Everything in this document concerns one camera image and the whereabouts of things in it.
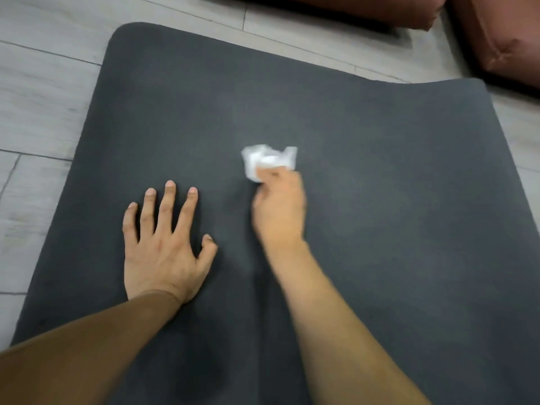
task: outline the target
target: white cloth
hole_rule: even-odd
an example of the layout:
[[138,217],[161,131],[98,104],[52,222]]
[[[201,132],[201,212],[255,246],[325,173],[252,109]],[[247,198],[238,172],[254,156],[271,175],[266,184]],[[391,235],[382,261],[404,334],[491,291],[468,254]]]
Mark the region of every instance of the white cloth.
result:
[[242,150],[244,165],[246,167],[246,177],[253,182],[260,183],[257,177],[257,167],[272,168],[285,166],[289,170],[296,167],[295,146],[288,146],[283,152],[274,150],[267,145],[248,146]]

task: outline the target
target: sofa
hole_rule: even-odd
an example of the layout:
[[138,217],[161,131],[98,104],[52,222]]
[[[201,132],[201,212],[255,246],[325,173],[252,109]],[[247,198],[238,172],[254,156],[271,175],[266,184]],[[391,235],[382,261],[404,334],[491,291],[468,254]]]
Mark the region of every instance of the sofa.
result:
[[395,27],[429,30],[446,0],[293,0]]
[[540,0],[450,0],[488,73],[540,88]]

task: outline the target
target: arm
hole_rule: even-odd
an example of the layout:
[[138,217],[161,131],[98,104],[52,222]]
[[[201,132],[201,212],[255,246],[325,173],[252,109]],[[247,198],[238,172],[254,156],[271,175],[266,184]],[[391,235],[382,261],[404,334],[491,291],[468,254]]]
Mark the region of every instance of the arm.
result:
[[149,189],[141,211],[124,216],[128,301],[73,321],[0,354],[0,399],[23,405],[101,403],[142,347],[199,291],[217,252],[208,235],[196,259],[189,232],[197,203],[190,190],[172,232],[176,186],[167,182],[154,231],[156,191]]
[[253,201],[253,225],[285,294],[314,402],[429,405],[303,241],[306,200],[300,175],[284,168],[258,173],[263,184]]

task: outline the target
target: gray wood-look floor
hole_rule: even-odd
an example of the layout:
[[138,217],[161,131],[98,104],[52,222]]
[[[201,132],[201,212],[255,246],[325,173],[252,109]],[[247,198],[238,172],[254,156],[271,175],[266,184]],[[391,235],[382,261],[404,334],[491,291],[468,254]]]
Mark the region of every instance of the gray wood-look floor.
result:
[[[107,42],[133,21],[388,82],[469,75],[444,13],[429,32],[382,34],[238,0],[0,0],[0,349],[13,333]],[[540,101],[490,92],[540,223]]]

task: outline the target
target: black mat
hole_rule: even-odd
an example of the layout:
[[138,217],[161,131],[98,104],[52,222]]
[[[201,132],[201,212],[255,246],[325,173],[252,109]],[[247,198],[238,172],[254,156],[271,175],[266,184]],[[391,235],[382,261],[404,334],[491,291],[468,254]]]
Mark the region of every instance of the black mat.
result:
[[308,403],[249,223],[256,143],[298,146],[316,258],[436,405],[540,403],[540,242],[481,81],[369,81],[149,24],[110,41],[13,342],[125,301],[123,212],[173,179],[220,251],[111,403]]

